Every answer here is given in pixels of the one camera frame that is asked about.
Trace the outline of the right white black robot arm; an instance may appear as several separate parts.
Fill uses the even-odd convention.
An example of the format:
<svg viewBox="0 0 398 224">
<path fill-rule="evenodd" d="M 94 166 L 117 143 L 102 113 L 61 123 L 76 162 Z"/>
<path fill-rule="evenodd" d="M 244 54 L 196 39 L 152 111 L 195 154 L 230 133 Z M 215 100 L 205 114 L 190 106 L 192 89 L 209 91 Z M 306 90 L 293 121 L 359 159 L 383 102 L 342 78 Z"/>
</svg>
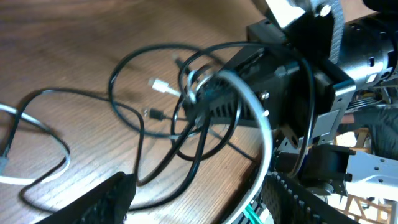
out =
<svg viewBox="0 0 398 224">
<path fill-rule="evenodd" d="M 330 142 L 343 116 L 391 102 L 397 78 L 397 4 L 346 23 L 338 1 L 256 1 L 266 20 L 248 27 L 248 41 L 225 75 L 244 80 L 244 104 L 228 85 L 211 104 L 217 123 L 252 126 L 263 116 L 294 147 Z"/>
</svg>

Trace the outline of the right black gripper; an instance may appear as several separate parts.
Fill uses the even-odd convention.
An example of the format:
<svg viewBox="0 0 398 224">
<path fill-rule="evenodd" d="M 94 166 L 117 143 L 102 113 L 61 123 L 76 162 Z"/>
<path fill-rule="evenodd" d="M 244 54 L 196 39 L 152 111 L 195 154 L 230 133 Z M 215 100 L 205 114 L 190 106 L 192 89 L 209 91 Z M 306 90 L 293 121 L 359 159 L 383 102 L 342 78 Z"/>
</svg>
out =
<svg viewBox="0 0 398 224">
<path fill-rule="evenodd" d="M 308 129 L 308 73 L 300 61 L 290 54 L 277 49 L 277 44 L 286 43 L 285 35 L 269 20 L 247 26 L 248 39 L 242 43 L 224 43 L 221 48 L 238 47 L 239 52 L 224 68 L 236 72 L 256 94 L 269 114 L 272 129 L 281 129 L 294 146 L 300 146 Z M 183 103 L 186 114 L 193 104 L 210 98 L 210 114 L 214 124 L 235 121 L 239 126 L 254 127 L 254 116 L 247 103 L 238 105 L 231 87 L 223 80 L 200 86 L 197 91 L 191 84 L 202 75 L 207 66 L 197 71 L 189 70 L 192 62 L 183 63 L 188 75 L 186 85 L 187 100 Z M 311 143 L 324 144 L 336 132 L 337 119 L 353 107 L 352 91 L 343 95 L 343 90 L 351 86 L 347 78 L 325 73 L 312 68 L 315 79 L 315 107 Z M 239 110 L 239 119 L 235 120 Z"/>
</svg>

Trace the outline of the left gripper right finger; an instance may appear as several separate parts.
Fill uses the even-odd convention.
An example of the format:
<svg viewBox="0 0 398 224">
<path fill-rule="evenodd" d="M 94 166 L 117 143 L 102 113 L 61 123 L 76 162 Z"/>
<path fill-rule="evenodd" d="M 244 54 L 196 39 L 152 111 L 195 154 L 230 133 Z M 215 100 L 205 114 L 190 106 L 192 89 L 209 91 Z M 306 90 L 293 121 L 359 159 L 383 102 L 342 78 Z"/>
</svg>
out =
<svg viewBox="0 0 398 224">
<path fill-rule="evenodd" d="M 284 174 L 266 176 L 262 198 L 275 223 L 357 223 Z"/>
</svg>

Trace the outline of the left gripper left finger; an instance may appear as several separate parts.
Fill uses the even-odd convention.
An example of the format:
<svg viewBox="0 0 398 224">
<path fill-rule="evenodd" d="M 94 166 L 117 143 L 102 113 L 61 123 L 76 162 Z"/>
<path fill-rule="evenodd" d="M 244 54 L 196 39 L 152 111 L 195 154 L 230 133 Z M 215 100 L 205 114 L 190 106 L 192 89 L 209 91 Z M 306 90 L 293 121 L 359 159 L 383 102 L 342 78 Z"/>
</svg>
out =
<svg viewBox="0 0 398 224">
<path fill-rule="evenodd" d="M 136 176 L 118 172 L 40 223 L 122 224 L 135 194 Z"/>
</svg>

